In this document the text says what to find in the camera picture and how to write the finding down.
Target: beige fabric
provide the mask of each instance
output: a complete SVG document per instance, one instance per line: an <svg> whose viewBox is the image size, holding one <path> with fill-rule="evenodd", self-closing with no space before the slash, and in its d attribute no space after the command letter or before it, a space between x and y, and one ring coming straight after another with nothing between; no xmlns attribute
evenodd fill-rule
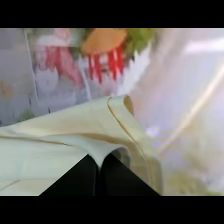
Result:
<svg viewBox="0 0 224 224"><path fill-rule="evenodd" d="M100 166L122 145L131 170L161 193L159 161L132 114L129 97L105 97L0 128L0 194L39 195L87 153Z"/></svg>

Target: cream fabric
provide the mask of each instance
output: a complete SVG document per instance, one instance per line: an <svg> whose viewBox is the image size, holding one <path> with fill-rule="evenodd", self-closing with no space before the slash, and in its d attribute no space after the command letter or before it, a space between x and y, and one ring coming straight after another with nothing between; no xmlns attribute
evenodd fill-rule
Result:
<svg viewBox="0 0 224 224"><path fill-rule="evenodd" d="M0 128L0 195L39 195L86 154L100 167L122 146L131 170L161 193L160 163L129 97L105 97Z"/></svg>

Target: blurred background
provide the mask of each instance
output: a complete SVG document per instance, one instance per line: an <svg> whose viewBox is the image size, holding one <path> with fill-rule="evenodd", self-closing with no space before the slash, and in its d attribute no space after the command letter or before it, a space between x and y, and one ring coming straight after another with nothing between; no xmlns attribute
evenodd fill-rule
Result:
<svg viewBox="0 0 224 224"><path fill-rule="evenodd" d="M1 28L0 126L131 96L166 195L224 194L223 28Z"/></svg>

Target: folded cloth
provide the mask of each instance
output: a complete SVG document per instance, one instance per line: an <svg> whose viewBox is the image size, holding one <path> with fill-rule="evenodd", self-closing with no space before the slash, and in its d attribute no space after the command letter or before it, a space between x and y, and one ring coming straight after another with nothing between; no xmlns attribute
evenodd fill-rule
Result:
<svg viewBox="0 0 224 224"><path fill-rule="evenodd" d="M130 97L104 97L0 128L0 195L40 195L87 154L100 167L115 149L158 193L160 163Z"/></svg>

